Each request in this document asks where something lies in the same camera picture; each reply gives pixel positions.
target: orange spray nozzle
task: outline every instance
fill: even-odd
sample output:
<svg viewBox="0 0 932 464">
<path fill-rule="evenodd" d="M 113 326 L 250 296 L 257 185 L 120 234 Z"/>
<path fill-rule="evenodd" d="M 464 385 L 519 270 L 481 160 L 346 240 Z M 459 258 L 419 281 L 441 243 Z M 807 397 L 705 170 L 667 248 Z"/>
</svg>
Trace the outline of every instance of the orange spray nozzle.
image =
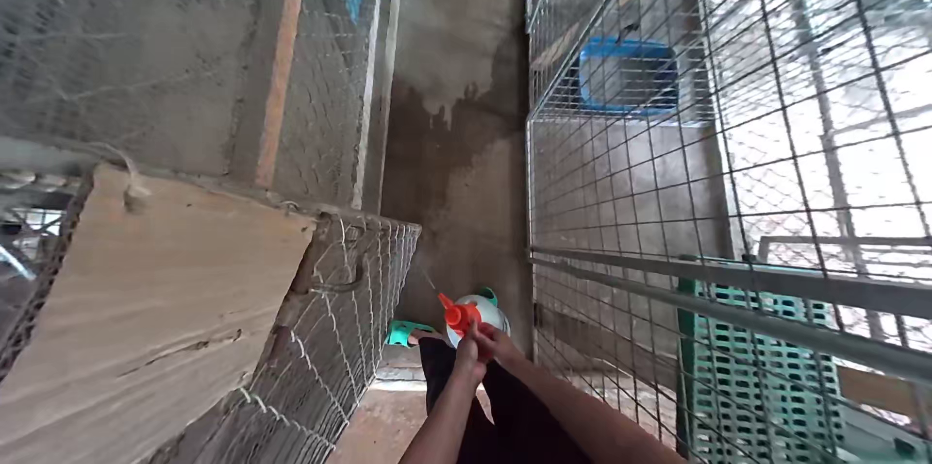
<svg viewBox="0 0 932 464">
<path fill-rule="evenodd" d="M 482 315 L 475 303 L 454 303 L 444 293 L 437 295 L 444 305 L 444 321 L 459 336 L 466 334 L 472 322 L 482 323 Z"/>
</svg>

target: foot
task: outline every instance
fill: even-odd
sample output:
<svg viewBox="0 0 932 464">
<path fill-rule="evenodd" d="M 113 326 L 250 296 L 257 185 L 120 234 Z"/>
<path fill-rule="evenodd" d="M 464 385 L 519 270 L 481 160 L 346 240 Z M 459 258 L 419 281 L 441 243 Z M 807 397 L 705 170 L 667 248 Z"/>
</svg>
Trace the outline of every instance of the foot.
<svg viewBox="0 0 932 464">
<path fill-rule="evenodd" d="M 440 340 L 444 339 L 439 333 L 434 331 L 411 330 L 411 334 L 408 336 L 408 343 L 412 346 L 417 346 L 417 343 L 420 342 L 420 339 L 422 338 L 439 338 Z"/>
</svg>

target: blue plastic container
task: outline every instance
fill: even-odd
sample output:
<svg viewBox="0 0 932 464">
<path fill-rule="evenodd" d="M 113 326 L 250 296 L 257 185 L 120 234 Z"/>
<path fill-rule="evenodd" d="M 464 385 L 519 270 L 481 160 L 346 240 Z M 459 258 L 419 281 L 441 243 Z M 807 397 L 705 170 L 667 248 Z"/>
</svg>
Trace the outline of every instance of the blue plastic container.
<svg viewBox="0 0 932 464">
<path fill-rule="evenodd" d="M 660 41 L 593 37 L 580 53 L 582 103 L 591 110 L 654 116 L 677 108 L 677 58 Z"/>
</svg>

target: teal slipper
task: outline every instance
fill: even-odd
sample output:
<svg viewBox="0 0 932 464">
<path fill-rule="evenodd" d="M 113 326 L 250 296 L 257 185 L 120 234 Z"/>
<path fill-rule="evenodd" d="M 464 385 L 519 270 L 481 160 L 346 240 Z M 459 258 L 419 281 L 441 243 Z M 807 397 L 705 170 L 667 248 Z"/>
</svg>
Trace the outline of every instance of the teal slipper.
<svg viewBox="0 0 932 464">
<path fill-rule="evenodd" d="M 407 320 L 391 320 L 389 324 L 389 338 L 385 339 L 385 344 L 413 348 L 414 346 L 407 342 L 407 338 L 411 336 L 413 330 L 437 332 L 436 329 L 425 326 L 424 324 L 408 322 Z"/>
<path fill-rule="evenodd" d="M 499 297 L 496 296 L 495 291 L 492 291 L 492 288 L 489 288 L 488 286 L 482 286 L 479 288 L 479 292 L 476 294 L 487 298 L 495 307 L 499 306 Z"/>
</svg>

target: hand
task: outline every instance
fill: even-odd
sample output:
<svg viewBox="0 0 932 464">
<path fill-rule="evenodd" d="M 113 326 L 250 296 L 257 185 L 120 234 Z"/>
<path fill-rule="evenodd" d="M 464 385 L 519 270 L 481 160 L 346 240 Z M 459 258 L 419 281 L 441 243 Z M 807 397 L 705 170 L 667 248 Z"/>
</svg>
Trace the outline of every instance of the hand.
<svg viewBox="0 0 932 464">
<path fill-rule="evenodd" d="M 479 359 L 479 345 L 476 344 L 478 334 L 476 323 L 473 322 L 460 339 L 460 344 L 457 346 L 457 361 L 453 365 L 454 375 L 461 375 L 468 379 L 472 386 L 479 386 L 482 382 L 485 376 L 485 363 L 487 363 Z"/>
<path fill-rule="evenodd" d="M 490 324 L 480 324 L 475 333 L 475 342 L 484 352 L 489 353 L 505 369 L 508 366 L 525 359 L 515 343 L 504 331 Z"/>
</svg>

